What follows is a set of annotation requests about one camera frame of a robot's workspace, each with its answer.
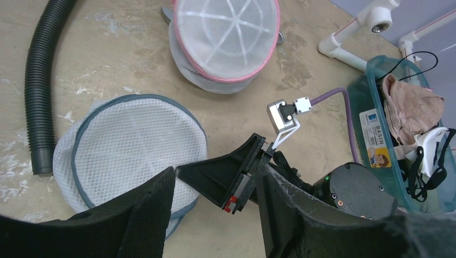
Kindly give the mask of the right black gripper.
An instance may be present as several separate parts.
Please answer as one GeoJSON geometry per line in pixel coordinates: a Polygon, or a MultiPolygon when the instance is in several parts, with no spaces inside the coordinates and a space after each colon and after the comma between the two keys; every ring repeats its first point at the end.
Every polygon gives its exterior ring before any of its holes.
{"type": "Polygon", "coordinates": [[[312,186],[300,179],[281,151],[274,155],[262,150],[266,138],[253,133],[231,153],[176,167],[177,177],[228,213],[241,211],[248,200],[258,202],[255,180],[257,166],[272,160],[269,166],[293,185],[310,193],[312,186]]]}

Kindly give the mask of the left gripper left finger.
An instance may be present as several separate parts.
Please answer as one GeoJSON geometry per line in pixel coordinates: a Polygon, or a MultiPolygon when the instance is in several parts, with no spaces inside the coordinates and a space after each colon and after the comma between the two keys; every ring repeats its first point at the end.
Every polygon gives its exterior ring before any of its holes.
{"type": "Polygon", "coordinates": [[[174,187],[168,167],[67,220],[34,224],[1,216],[1,257],[162,257],[174,187]]]}

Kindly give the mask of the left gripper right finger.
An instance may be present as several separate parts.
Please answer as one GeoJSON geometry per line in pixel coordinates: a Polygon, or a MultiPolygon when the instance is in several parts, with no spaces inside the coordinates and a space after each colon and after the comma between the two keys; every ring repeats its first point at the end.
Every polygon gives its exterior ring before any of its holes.
{"type": "Polygon", "coordinates": [[[268,165],[255,173],[267,257],[455,257],[455,216],[343,213],[268,165]]]}

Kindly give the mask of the blue-trimmed white mesh laundry bag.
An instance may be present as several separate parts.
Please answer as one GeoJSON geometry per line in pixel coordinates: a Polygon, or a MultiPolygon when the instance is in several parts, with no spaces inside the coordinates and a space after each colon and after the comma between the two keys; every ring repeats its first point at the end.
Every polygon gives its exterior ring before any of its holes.
{"type": "Polygon", "coordinates": [[[94,103],[59,139],[53,175],[77,213],[114,199],[167,167],[207,158],[206,133],[180,103],[124,95],[94,103]]]}

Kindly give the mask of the white bra with black straps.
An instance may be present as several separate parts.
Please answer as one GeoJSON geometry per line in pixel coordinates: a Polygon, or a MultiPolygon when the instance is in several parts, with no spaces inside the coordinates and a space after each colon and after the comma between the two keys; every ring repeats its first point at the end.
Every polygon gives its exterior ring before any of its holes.
{"type": "Polygon", "coordinates": [[[415,159],[406,173],[407,193],[422,203],[428,198],[428,191],[436,189],[446,179],[445,152],[455,136],[454,128],[436,127],[415,137],[418,143],[415,159]]]}

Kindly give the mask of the pink bra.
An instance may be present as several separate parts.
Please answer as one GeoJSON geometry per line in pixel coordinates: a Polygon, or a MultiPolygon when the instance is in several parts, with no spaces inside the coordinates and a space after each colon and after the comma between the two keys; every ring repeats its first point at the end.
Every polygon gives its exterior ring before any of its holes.
{"type": "Polygon", "coordinates": [[[388,74],[382,81],[383,109],[390,134],[400,145],[434,128],[444,112],[444,99],[433,91],[388,74]]]}

